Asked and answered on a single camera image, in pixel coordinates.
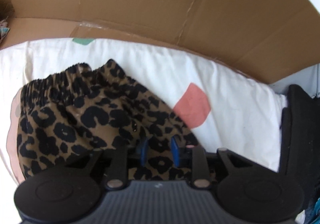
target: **white sheet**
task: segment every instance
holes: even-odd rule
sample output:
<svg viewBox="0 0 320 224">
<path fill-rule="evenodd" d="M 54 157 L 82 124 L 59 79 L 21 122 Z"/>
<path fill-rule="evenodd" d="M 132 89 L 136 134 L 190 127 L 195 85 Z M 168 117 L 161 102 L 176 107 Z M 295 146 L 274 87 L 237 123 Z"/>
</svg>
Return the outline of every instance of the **white sheet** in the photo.
<svg viewBox="0 0 320 224">
<path fill-rule="evenodd" d="M 277 171 L 281 144 L 279 126 L 282 108 L 286 106 L 285 96 L 202 57 L 109 39 L 96 39 L 87 45 L 72 39 L 47 39 L 0 51 L 0 151 L 7 166 L 10 161 L 5 148 L 6 137 L 11 102 L 17 91 L 33 79 L 47 77 L 78 62 L 86 62 L 96 69 L 110 58 L 172 108 L 191 83 L 196 85 L 206 94 L 211 107 L 204 122 L 192 129 L 204 148 L 214 152 L 218 147 L 227 147 Z M 200 103 L 206 99 L 188 98 L 193 99 L 190 102 Z M 16 216 L 12 204 L 15 185 L 10 178 L 7 181 L 0 189 L 2 195 L 3 187 L 8 187 L 5 191 L 8 204 L 0 210 L 5 209 L 1 215 L 9 220 Z"/>
</svg>

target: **elastic waistband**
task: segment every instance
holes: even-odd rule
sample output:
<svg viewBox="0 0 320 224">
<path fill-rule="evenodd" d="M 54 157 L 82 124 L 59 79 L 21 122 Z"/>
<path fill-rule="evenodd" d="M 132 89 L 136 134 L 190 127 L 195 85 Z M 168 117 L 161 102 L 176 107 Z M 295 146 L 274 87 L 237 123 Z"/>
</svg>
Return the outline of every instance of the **elastic waistband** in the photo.
<svg viewBox="0 0 320 224">
<path fill-rule="evenodd" d="M 123 69 L 114 60 L 95 70 L 86 63 L 79 63 L 61 73 L 26 84 L 21 91 L 21 112 L 48 102 L 72 105 L 75 98 L 90 95 L 101 87 L 110 87 L 111 91 L 118 92 L 119 88 L 113 83 L 120 83 L 125 78 Z"/>
</svg>

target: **shorts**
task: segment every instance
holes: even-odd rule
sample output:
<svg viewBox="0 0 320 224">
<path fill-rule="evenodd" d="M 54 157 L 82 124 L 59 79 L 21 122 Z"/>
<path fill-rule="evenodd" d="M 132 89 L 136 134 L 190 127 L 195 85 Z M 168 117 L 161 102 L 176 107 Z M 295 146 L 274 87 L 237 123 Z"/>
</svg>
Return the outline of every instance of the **shorts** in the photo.
<svg viewBox="0 0 320 224">
<path fill-rule="evenodd" d="M 147 163 L 130 169 L 129 179 L 185 179 L 190 170 L 173 166 L 173 135 L 198 144 L 185 123 L 114 60 L 96 70 L 74 65 L 21 92 L 17 151 L 26 178 L 89 150 L 135 146 L 147 137 Z"/>
</svg>

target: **green shape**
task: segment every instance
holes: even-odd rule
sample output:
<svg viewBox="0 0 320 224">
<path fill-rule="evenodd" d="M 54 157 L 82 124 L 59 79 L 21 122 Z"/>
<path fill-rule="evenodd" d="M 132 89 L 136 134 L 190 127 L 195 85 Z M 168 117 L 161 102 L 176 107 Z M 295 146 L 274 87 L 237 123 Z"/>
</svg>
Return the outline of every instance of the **green shape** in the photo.
<svg viewBox="0 0 320 224">
<path fill-rule="evenodd" d="M 73 38 L 72 41 L 75 43 L 79 43 L 81 45 L 88 45 L 90 42 L 94 41 L 95 39 L 83 39 L 83 38 Z"/>
</svg>

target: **cardboard box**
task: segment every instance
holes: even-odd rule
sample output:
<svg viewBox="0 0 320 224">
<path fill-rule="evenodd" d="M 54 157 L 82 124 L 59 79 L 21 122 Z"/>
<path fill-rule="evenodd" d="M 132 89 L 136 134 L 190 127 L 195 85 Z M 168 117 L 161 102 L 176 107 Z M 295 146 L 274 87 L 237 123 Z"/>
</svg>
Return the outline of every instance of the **cardboard box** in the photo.
<svg viewBox="0 0 320 224">
<path fill-rule="evenodd" d="M 1 0 L 13 17 L 2 48 L 54 37 L 169 46 L 265 83 L 320 62 L 320 16 L 308 0 Z"/>
</svg>

